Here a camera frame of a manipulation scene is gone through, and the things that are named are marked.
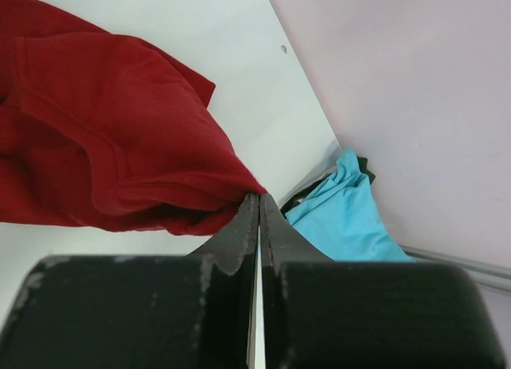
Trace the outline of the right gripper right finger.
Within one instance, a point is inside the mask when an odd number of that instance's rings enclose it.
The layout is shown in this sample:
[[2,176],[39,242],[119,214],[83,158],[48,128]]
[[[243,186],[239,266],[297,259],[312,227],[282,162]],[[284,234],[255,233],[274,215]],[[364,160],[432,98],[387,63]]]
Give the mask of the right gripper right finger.
[[432,263],[336,262],[259,199],[269,368],[503,368],[474,282]]

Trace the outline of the dark red t-shirt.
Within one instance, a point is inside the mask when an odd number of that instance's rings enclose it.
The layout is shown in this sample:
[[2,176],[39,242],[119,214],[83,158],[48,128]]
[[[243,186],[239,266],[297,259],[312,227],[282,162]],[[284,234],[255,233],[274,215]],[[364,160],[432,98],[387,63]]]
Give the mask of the dark red t-shirt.
[[218,232],[264,188],[208,111],[215,85],[154,45],[1,0],[1,219]]

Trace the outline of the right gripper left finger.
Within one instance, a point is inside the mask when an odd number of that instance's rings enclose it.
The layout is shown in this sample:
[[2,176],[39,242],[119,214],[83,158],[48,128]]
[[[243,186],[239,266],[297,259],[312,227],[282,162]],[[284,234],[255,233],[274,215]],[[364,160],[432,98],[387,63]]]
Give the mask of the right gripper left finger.
[[250,368],[259,197],[186,256],[69,256],[26,274],[4,368]]

